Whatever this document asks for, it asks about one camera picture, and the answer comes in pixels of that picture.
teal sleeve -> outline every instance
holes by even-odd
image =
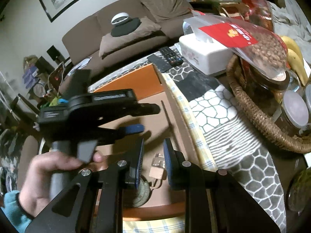
[[[19,191],[12,191],[4,195],[4,207],[1,208],[19,233],[24,233],[32,218],[26,215],[18,201]]]

human hand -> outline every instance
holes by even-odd
[[[99,171],[107,168],[105,157],[96,152],[94,163],[88,168]],[[22,208],[36,217],[50,202],[51,177],[56,170],[74,170],[82,166],[83,162],[62,152],[47,152],[35,156],[28,168],[24,185],[19,193],[19,202]]]

jar lid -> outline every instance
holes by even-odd
[[[309,84],[305,91],[304,91],[305,95],[306,95],[306,104],[307,104],[307,107],[311,113],[311,84]]]
[[[293,91],[286,91],[283,96],[282,106],[288,119],[294,126],[301,129],[307,125],[309,111],[299,94]]]
[[[257,82],[261,85],[265,86],[268,89],[276,89],[276,90],[286,90],[288,87],[288,84],[290,82],[290,75],[287,71],[284,72],[284,74],[279,74],[277,79],[269,79],[267,76],[262,74],[260,71],[258,71],[253,66],[249,66],[249,69],[251,70],[251,73],[256,78]]]

sofa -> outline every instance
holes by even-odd
[[[83,69],[91,70],[91,82],[95,82],[106,74],[144,55],[151,54],[160,47],[178,42],[179,37],[183,35],[183,20],[192,17],[190,10],[188,11],[185,15],[158,22],[140,0],[119,0],[83,19],[64,35],[62,41],[73,64],[92,57]],[[159,24],[161,30],[101,59],[99,48],[102,37],[111,32],[113,28],[111,19],[120,12],[126,12],[132,18],[148,17]],[[61,93],[66,90],[69,83],[70,77],[65,78],[60,87]]]

yellow banana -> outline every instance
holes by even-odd
[[[302,60],[302,62],[304,62],[303,57],[302,57],[302,53],[300,51],[299,46],[296,44],[296,42],[288,36],[280,36],[280,38],[286,44],[287,49],[292,49],[295,53],[297,53],[298,57]]]
[[[288,49],[287,61],[290,64],[290,68],[297,73],[301,83],[305,86],[308,81],[308,76],[304,69],[304,63],[292,49]]]

